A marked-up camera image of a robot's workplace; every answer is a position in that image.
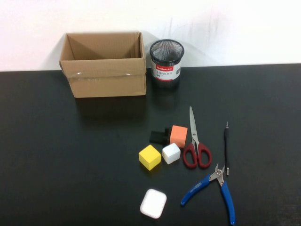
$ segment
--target yellow cube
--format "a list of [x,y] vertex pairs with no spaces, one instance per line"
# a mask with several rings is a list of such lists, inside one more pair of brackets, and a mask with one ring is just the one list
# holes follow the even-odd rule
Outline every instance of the yellow cube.
[[161,162],[161,154],[152,145],[148,145],[139,152],[139,161],[148,170],[151,170]]

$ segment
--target red label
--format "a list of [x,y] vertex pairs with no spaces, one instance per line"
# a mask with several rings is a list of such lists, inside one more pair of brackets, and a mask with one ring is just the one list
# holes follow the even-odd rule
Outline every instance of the red label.
[[164,67],[164,66],[156,65],[156,69],[163,72],[170,72],[174,70],[174,66]]

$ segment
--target pliers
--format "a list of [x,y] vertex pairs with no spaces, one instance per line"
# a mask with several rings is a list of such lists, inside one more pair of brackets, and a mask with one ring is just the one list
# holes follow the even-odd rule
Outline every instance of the pliers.
[[235,211],[234,211],[234,205],[233,201],[231,198],[230,191],[228,189],[227,182],[224,181],[222,178],[222,174],[225,171],[225,166],[221,169],[218,168],[218,164],[215,167],[215,172],[213,174],[209,174],[207,177],[202,179],[200,182],[198,182],[193,188],[187,192],[187,194],[184,196],[184,198],[181,201],[181,205],[184,206],[187,201],[199,190],[201,190],[203,187],[206,187],[210,181],[213,181],[214,179],[217,179],[220,186],[221,186],[221,191],[222,195],[224,196],[224,199],[226,201],[228,211],[229,211],[229,218],[230,218],[230,224],[234,225],[235,224]]

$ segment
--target scissors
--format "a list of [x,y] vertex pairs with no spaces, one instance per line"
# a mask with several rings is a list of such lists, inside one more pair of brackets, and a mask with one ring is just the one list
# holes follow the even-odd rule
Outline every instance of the scissors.
[[[197,127],[196,127],[196,122],[194,120],[192,107],[189,107],[189,117],[190,117],[190,130],[191,130],[192,142],[184,150],[183,153],[184,163],[190,169],[196,168],[197,164],[200,166],[200,168],[207,168],[211,164],[211,152],[205,145],[203,145],[198,141]],[[190,164],[186,159],[186,154],[188,152],[190,152],[192,155],[193,164]],[[208,156],[208,163],[206,164],[202,163],[202,152],[204,152]]]

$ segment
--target plier jaw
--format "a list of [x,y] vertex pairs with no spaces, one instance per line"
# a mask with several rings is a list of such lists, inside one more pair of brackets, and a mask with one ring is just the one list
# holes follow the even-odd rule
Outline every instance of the plier jaw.
[[217,164],[215,167],[215,172],[210,175],[209,181],[213,181],[213,180],[217,179],[220,186],[222,186],[224,184],[224,179],[222,177],[222,174],[224,173],[224,171],[225,171],[225,166],[221,170],[218,168],[218,164]]

